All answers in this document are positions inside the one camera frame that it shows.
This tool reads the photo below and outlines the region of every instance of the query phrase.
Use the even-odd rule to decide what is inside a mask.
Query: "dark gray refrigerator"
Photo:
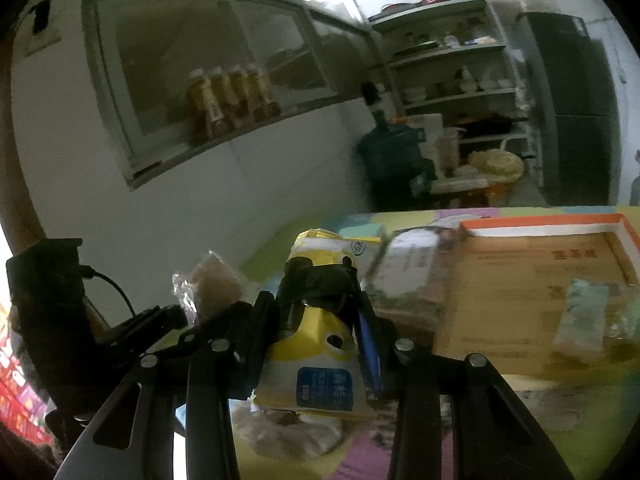
[[[606,205],[617,106],[602,46],[581,18],[552,12],[523,12],[515,39],[536,102],[546,200]]]

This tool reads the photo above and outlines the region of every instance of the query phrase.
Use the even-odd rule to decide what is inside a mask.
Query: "silver bolt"
[[[231,344],[226,339],[216,339],[213,343],[211,343],[211,349],[214,352],[226,352],[229,350]]]
[[[140,359],[140,366],[143,368],[153,368],[158,364],[158,358],[153,355],[145,355],[142,359]]]
[[[410,352],[414,349],[414,342],[403,337],[396,341],[396,348],[401,352]]]
[[[469,362],[476,368],[482,368],[486,364],[486,357],[482,354],[471,354],[469,356]]]

